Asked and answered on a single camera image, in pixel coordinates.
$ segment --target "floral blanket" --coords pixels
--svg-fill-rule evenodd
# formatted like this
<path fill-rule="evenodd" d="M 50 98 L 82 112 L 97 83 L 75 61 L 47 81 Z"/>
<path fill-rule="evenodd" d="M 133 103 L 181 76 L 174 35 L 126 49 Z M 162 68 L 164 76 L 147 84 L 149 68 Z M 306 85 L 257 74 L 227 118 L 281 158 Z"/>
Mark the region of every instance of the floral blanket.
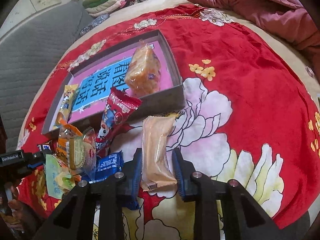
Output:
<path fill-rule="evenodd" d="M 180 5 L 106 28 L 70 51 L 34 104 L 19 146 L 35 152 L 47 141 L 44 119 L 62 80 L 98 51 L 143 32 L 166 37 L 183 79 L 185 108 L 167 140 L 213 180 L 237 179 L 280 228 L 304 214 L 319 193 L 320 115 L 304 85 L 256 33 L 224 13 Z M 141 147 L 142 121 L 126 125 L 112 145 L 124 161 Z M 19 198 L 48 216 L 59 200 L 47 195 L 42 167 L 19 186 Z M 177 188 L 140 190 L 140 209 L 123 209 L 125 239 L 193 239 L 194 203 Z M 97 207 L 95 234 L 98 233 Z M 220 236 L 224 238 L 219 208 Z"/>

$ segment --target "blue snack package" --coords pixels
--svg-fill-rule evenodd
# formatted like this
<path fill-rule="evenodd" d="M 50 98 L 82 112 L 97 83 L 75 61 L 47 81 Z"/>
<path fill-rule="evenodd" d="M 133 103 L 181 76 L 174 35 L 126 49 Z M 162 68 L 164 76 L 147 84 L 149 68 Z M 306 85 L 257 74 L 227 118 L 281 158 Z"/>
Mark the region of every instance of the blue snack package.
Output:
<path fill-rule="evenodd" d="M 103 158 L 97 158 L 95 180 L 91 181 L 87 175 L 83 175 L 82 180 L 86 180 L 89 183 L 103 181 L 110 175 L 121 171 L 123 165 L 122 151 L 112 153 Z"/>

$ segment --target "red snack package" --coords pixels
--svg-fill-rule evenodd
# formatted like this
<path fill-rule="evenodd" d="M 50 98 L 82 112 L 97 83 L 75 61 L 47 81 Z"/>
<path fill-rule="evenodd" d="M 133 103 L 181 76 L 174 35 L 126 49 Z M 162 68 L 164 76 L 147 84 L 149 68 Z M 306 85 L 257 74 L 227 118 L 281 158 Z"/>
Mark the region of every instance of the red snack package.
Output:
<path fill-rule="evenodd" d="M 100 130 L 96 137 L 96 152 L 101 158 L 108 155 L 111 141 L 123 123 L 125 123 L 142 101 L 129 97 L 125 92 L 111 88 L 104 109 Z"/>

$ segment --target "gray quilted mat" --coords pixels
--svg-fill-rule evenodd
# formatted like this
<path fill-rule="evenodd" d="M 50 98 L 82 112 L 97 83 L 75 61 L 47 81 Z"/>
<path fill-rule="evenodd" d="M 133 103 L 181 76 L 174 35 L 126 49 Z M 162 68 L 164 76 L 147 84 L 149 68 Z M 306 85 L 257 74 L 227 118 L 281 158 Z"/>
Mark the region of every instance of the gray quilted mat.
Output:
<path fill-rule="evenodd" d="M 92 22 L 81 0 L 53 8 L 23 24 L 0 43 L 0 113 L 14 151 L 31 102 L 64 52 Z"/>

